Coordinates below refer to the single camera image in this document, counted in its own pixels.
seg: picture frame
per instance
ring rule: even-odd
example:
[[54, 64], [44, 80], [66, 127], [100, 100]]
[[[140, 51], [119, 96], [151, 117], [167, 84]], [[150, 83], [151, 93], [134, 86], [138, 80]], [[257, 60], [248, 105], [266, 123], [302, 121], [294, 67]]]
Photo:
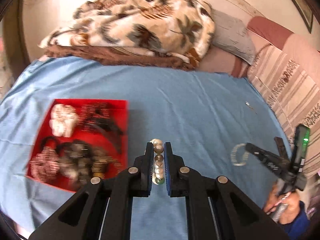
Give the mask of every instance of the picture frame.
[[310, 6], [305, 0], [292, 0], [292, 2], [298, 9], [309, 33], [311, 33], [313, 25], [313, 13]]

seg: blue sleeve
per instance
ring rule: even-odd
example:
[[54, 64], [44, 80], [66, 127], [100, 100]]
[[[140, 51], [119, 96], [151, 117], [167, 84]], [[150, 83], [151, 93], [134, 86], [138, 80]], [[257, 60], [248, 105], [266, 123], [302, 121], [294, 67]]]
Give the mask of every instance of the blue sleeve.
[[289, 224], [278, 224], [289, 236], [290, 240], [296, 240], [310, 225], [310, 221], [304, 211], [304, 203], [300, 201], [300, 212], [298, 216]]

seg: blue cloth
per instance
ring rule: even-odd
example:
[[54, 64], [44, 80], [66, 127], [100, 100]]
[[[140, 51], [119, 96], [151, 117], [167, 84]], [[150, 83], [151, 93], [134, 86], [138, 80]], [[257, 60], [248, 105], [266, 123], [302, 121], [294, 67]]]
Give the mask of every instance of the blue cloth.
[[[289, 144], [273, 112], [246, 79], [227, 74], [157, 67], [103, 66], [77, 57], [33, 62], [0, 104], [0, 205], [32, 232], [71, 193], [25, 177], [30, 151], [54, 98], [129, 101], [128, 164], [153, 138], [203, 176], [225, 175], [260, 207], [276, 177], [257, 158], [234, 166], [230, 153], [251, 142], [277, 153], [274, 137]], [[244, 148], [236, 152], [242, 161]], [[187, 239], [185, 200], [153, 185], [149, 198], [134, 198], [132, 239]]]
[[288, 234], [290, 240], [296, 240], [301, 236], [309, 227], [310, 221], [304, 211], [304, 203], [300, 201], [300, 212], [298, 216], [289, 224], [279, 226]]

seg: green bead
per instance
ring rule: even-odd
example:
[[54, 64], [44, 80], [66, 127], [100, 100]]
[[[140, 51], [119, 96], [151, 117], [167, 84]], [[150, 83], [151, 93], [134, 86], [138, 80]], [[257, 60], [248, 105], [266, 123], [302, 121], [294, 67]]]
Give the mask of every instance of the green bead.
[[159, 185], [164, 184], [164, 178], [162, 178], [162, 179], [156, 178], [156, 183]]

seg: gray pillow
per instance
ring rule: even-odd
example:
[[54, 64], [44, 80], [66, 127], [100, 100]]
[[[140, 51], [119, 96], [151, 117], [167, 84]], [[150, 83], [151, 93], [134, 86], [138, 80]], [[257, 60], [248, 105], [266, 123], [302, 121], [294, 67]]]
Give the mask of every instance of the gray pillow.
[[212, 44], [252, 65], [256, 52], [244, 23], [226, 13], [212, 9], [215, 31]]

